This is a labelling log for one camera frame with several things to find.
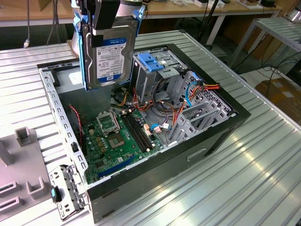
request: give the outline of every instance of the cable connector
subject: cable connector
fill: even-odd
[[[23,47],[24,48],[27,48],[29,46],[29,40],[28,39],[26,39],[26,41],[24,42],[24,45],[23,45]]]
[[[197,86],[204,86],[204,84],[203,84],[203,80],[197,80]]]

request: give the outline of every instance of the blue cable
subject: blue cable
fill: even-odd
[[[156,126],[159,126],[159,124],[152,125],[150,129],[153,130]]]
[[[194,85],[194,84],[197,84],[197,82],[195,81],[195,82],[193,82],[193,83],[190,83],[190,84],[187,86],[187,88],[186,88],[185,99],[186,99],[186,101],[187,101],[189,107],[192,107],[192,105],[191,105],[190,100],[189,100],[189,98],[188,98],[188,91],[189,91],[189,87],[190,87],[191,85]]]

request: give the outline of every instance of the cardboard box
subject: cardboard box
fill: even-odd
[[[30,11],[42,11],[51,0],[29,0]],[[0,5],[27,9],[27,0],[0,0]]]
[[[262,81],[255,89],[264,96],[269,81]],[[271,80],[267,98],[281,111],[301,125],[301,88],[284,78]]]

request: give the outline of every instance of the metal latch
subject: metal latch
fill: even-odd
[[[75,165],[61,165],[49,173],[49,178],[52,198],[62,221],[84,209],[86,191]]]

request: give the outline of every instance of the wooden desk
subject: wooden desk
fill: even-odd
[[[209,36],[207,45],[211,45],[219,31],[225,16],[229,15],[249,15],[249,14],[272,14],[271,17],[276,17],[282,7],[264,9],[248,9],[236,0],[231,3],[225,4],[223,8],[216,8],[213,16],[218,16],[214,28]],[[148,14],[145,15],[147,19],[160,19],[160,18],[181,18],[181,17],[197,17],[204,16],[205,8],[200,8],[194,4],[187,6],[177,6],[174,3],[168,2],[150,2],[148,4]],[[73,22],[74,14],[72,12],[69,0],[59,0],[58,2],[58,17],[61,24],[70,24]],[[0,27],[1,26],[25,26],[27,25],[26,10],[22,8],[14,8],[4,6],[0,9]],[[49,3],[41,12],[30,12],[31,25],[44,25],[52,24],[52,3]]]

